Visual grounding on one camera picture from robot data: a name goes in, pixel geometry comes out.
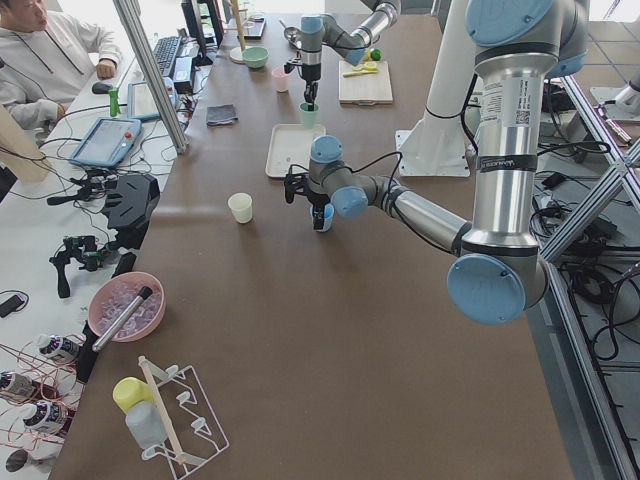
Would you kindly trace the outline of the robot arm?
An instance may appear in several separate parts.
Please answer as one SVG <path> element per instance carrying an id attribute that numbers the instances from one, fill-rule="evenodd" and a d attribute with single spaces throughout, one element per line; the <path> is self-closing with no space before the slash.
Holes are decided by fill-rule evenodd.
<path id="1" fill-rule="evenodd" d="M 465 66 L 483 83 L 471 220 L 392 177 L 357 174 L 331 135 L 313 141 L 306 172 L 287 176 L 286 199 L 308 198 L 316 229 L 327 205 L 346 218 L 380 208 L 454 256 L 447 287 L 465 316 L 489 325 L 516 319 L 548 286 L 528 227 L 543 85 L 582 68 L 588 19 L 585 1 L 471 1 L 449 15 L 443 44 L 462 40 Z"/>
<path id="2" fill-rule="evenodd" d="M 379 38 L 380 34 L 393 26 L 401 13 L 401 2 L 363 1 L 371 14 L 351 33 L 344 30 L 330 14 L 307 15 L 300 24 L 300 68 L 305 82 L 304 100 L 314 106 L 321 79 L 322 48 L 328 46 L 347 63 L 360 63 L 365 51 Z"/>

